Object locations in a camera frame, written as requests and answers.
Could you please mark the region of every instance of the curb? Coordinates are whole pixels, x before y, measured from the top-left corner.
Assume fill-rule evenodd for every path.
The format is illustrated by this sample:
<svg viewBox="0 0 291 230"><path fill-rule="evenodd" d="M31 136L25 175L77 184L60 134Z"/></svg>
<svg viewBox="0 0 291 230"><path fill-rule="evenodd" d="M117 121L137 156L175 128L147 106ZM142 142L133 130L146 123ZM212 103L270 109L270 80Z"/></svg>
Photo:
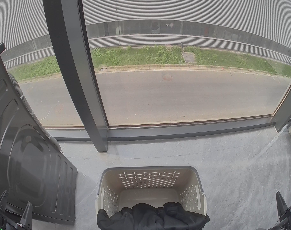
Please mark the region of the curb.
<svg viewBox="0 0 291 230"><path fill-rule="evenodd" d="M223 66L206 66L206 65L193 65L193 64L150 64L150 65L126 65L126 66L114 66L114 67L100 67L94 68L95 73L108 73L108 72L121 72L121 71L151 71L151 70L199 70L199 71L212 71L212 70L219 70L219 71L232 71L232 72L244 72L244 73L251 73L257 75L269 75L269 76L277 76L282 78L291 78L286 75L279 75L277 73L269 72L269 71L260 71L260 70L252 70L246 68L239 68L239 67L223 67ZM48 79L56 79L62 77L61 73L53 73L45 76L40 77L33 77L29 79L18 80L19 83L29 83L34 81L40 80L48 80Z"/></svg>

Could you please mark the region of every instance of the utility access cover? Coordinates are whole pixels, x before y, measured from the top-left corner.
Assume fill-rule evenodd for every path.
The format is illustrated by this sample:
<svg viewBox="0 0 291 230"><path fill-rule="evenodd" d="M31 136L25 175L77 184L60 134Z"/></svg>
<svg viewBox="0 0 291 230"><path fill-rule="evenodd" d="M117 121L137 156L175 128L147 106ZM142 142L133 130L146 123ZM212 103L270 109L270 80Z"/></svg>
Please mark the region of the utility access cover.
<svg viewBox="0 0 291 230"><path fill-rule="evenodd" d="M185 62L195 62L195 53L182 52Z"/></svg>

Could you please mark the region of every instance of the road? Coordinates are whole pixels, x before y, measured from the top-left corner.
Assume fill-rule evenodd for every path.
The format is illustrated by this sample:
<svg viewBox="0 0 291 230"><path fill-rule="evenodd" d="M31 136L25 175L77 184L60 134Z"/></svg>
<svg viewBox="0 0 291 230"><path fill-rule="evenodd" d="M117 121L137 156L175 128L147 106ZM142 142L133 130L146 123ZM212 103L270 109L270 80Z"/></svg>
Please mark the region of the road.
<svg viewBox="0 0 291 230"><path fill-rule="evenodd" d="M181 69L100 72L96 77L110 125L270 114L290 82L245 72ZM82 125L62 77L20 86L43 125Z"/></svg>

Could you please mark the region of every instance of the gray marble tile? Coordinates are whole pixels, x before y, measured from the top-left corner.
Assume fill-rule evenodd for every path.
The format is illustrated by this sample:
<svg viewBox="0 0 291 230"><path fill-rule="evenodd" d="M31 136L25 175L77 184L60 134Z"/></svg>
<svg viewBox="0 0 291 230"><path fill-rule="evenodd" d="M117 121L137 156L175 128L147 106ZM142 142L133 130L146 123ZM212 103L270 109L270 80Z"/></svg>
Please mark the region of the gray marble tile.
<svg viewBox="0 0 291 230"><path fill-rule="evenodd" d="M100 173L110 166L197 167L211 218L205 230L273 227L278 219L278 190L291 205L291 137L287 129L280 133L268 127L186 139L110 142L108 153L98 153L86 142L64 142L61 147L85 175L77 184L76 225L34 221L36 229L97 229L93 190Z"/></svg>

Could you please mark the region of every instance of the white plastic basket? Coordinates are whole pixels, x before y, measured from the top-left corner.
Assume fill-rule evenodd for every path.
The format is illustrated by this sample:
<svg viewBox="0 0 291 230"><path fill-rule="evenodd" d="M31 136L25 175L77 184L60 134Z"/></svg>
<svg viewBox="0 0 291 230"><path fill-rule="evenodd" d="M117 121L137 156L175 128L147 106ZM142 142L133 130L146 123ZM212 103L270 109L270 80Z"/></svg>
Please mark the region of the white plastic basket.
<svg viewBox="0 0 291 230"><path fill-rule="evenodd" d="M193 166L112 167L98 183L96 212L104 209L111 217L123 207L138 203L163 207L180 202L187 211L206 215L206 197Z"/></svg>

